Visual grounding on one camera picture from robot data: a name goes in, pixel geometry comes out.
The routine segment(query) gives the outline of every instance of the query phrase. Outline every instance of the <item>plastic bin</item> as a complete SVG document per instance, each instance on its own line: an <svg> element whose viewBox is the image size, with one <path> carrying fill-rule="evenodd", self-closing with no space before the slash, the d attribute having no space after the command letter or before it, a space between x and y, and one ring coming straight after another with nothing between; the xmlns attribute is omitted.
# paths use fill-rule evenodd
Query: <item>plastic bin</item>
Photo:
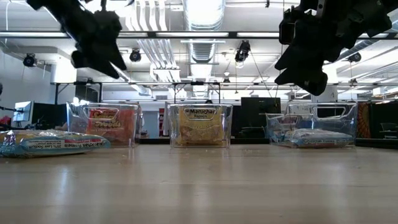
<svg viewBox="0 0 398 224"><path fill-rule="evenodd" d="M271 144L289 147L354 146L356 103L293 103L285 114L266 114Z"/></svg>
<svg viewBox="0 0 398 224"><path fill-rule="evenodd" d="M107 103L68 103L68 131L95 134L112 147L133 147L139 106Z"/></svg>
<svg viewBox="0 0 398 224"><path fill-rule="evenodd" d="M232 105L169 105L172 147L229 147Z"/></svg>

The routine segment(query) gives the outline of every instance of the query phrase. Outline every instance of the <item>plastic bag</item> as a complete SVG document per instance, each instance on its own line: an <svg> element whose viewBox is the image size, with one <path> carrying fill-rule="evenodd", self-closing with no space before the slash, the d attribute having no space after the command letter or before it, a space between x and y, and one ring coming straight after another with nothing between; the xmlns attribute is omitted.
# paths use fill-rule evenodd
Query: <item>plastic bag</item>
<svg viewBox="0 0 398 224"><path fill-rule="evenodd" d="M110 147L101 136L66 131L5 131L0 133L0 156L41 157L90 152Z"/></svg>
<svg viewBox="0 0 398 224"><path fill-rule="evenodd" d="M352 145L354 139L349 134L322 129L295 129L279 136L278 142L295 147L344 147Z"/></svg>

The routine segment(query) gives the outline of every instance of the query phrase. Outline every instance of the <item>ceiling pipe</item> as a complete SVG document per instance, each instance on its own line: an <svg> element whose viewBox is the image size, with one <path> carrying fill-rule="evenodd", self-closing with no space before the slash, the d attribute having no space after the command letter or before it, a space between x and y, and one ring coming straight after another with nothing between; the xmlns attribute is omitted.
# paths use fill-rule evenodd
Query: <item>ceiling pipe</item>
<svg viewBox="0 0 398 224"><path fill-rule="evenodd" d="M392 33L387 34L386 38L394 38L397 35L396 32L398 31L398 14L395 14L394 16L392 16L391 21L392 21L392 29L390 31L392 31ZM346 59L349 56L356 54L359 51L361 51L369 46L372 46L373 44L375 44L379 41L380 40L361 40L353 48L345 50L342 53L340 53L340 56L334 63L339 62L343 59Z"/></svg>
<svg viewBox="0 0 398 224"><path fill-rule="evenodd" d="M159 31L156 23L156 7L155 7L155 0L149 0L149 25L152 31ZM165 48L165 45L162 40L157 40L158 45L163 53L164 58L166 59L167 64L165 64L165 68L171 67L171 61L169 58L169 54Z"/></svg>
<svg viewBox="0 0 398 224"><path fill-rule="evenodd" d="M139 31L141 28L139 27L137 20L137 4L136 2L131 5L131 16L126 18L126 26L128 29ZM149 44L147 40L137 40L138 45L142 50L144 50L151 64L155 65L156 68L160 68L160 63L156 61L155 55L153 51L150 50Z"/></svg>
<svg viewBox="0 0 398 224"><path fill-rule="evenodd" d="M161 31L167 31L165 0L159 0L159 25ZM173 48L170 43L170 39L162 39L162 41L164 42L165 48L168 51L168 55L172 63L172 68L179 69L177 63L175 62Z"/></svg>
<svg viewBox="0 0 398 224"><path fill-rule="evenodd" d="M353 78L355 78L359 82L359 81L363 81L367 78L375 77L376 75L380 75L383 73L393 71L393 70L397 69L397 67L398 67L398 62L394 62L394 63L390 63L389 65L378 68L376 70L373 70L371 72L366 72L366 73L356 75Z"/></svg>
<svg viewBox="0 0 398 224"><path fill-rule="evenodd" d="M223 23L225 0L183 0L186 28L189 31L219 31ZM214 60L216 44L189 44L191 63L211 63ZM192 76L210 79L212 65L191 65ZM207 86L193 86L198 96L204 96Z"/></svg>
<svg viewBox="0 0 398 224"><path fill-rule="evenodd" d="M149 31L149 28L147 26L147 21L146 21L146 3L145 0L139 0L139 6L140 6L140 15L139 15L139 25L141 26L141 29L143 31ZM154 40L148 40L147 41L148 45L147 48L150 51L153 51L154 56L156 58L156 61L160 63L161 68L166 68L166 64L163 61L162 55L159 52L158 47L156 46Z"/></svg>

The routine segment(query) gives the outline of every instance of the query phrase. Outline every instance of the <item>computer monitor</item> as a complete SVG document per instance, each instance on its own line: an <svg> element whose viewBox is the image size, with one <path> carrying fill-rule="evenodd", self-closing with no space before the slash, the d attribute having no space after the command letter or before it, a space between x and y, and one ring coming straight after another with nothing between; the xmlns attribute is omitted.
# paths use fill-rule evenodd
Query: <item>computer monitor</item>
<svg viewBox="0 0 398 224"><path fill-rule="evenodd" d="M15 109L17 110L14 112L14 117L13 121L30 121L30 116L32 114L32 105L33 101L27 101L27 102L20 102L20 103L15 103Z"/></svg>

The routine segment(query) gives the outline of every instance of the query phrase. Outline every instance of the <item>wooden table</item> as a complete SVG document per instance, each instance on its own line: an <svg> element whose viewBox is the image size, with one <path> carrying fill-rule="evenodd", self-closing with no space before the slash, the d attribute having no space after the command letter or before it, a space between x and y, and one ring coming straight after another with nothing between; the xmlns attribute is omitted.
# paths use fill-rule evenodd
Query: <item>wooden table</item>
<svg viewBox="0 0 398 224"><path fill-rule="evenodd" d="M0 159L0 223L398 223L398 151L143 145Z"/></svg>

